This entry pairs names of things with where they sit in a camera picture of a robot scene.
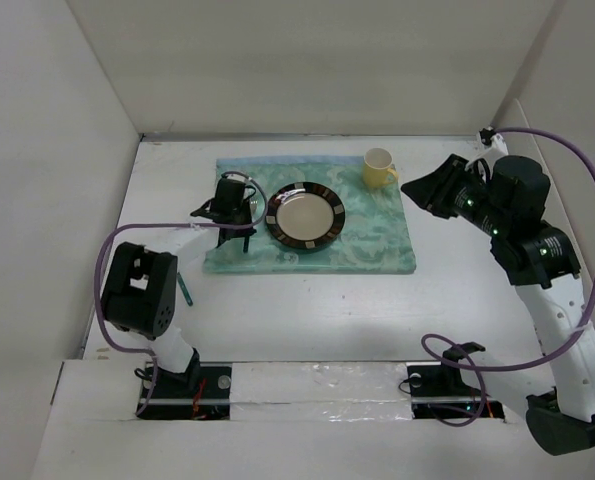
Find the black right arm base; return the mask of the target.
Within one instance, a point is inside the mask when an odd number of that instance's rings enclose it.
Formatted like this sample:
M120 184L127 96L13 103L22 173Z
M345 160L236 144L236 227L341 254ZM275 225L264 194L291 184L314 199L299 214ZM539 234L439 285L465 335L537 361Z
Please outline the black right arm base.
M407 362L398 389L409 396L415 420L462 426L475 419L505 419L500 402L490 397L482 402L480 391L465 384L458 370L438 361Z

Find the dark rimmed cream plate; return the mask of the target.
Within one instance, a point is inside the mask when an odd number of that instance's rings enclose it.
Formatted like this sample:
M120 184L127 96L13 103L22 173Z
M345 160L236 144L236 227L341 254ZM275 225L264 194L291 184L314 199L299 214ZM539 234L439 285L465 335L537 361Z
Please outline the dark rimmed cream plate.
M315 252L330 246L342 233L346 209L330 188L314 182L295 182L269 199L265 225L281 246Z

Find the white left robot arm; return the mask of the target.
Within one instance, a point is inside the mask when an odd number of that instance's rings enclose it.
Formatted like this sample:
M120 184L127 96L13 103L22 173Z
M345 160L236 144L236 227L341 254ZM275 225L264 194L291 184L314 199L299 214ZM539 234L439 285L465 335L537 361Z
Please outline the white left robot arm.
M94 309L107 345L151 358L153 373L178 396L199 387L198 352L174 325L178 271L233 238L248 238L259 222L250 201L215 198L192 222L134 223L108 235L95 264Z

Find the yellow ceramic mug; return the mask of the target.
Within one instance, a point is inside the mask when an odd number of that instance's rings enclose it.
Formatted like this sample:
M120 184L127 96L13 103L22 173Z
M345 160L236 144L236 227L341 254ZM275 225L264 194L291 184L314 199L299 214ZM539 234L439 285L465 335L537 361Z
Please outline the yellow ceramic mug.
M394 168L390 152L383 148L372 148L363 159L362 178L370 189L382 188L398 181L398 173Z

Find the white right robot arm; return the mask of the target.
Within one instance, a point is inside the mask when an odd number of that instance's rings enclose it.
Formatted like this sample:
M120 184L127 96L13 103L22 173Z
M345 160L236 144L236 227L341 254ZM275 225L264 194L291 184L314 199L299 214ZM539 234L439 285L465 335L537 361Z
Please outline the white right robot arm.
M542 357L501 365L476 342L438 355L450 393L474 385L524 417L552 456L595 447L594 298L585 296L569 237L543 218L550 180L541 165L504 156L488 167L451 155L400 190L431 215L462 217L490 237L491 254L530 313Z

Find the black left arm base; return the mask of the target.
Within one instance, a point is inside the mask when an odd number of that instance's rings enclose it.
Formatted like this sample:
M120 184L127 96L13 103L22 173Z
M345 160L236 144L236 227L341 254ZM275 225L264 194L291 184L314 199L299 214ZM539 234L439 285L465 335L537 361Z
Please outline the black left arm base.
M158 370L151 388L153 366L147 362L134 373L141 381L137 417L142 420L221 421L230 419L230 363L205 363L193 359L185 373Z

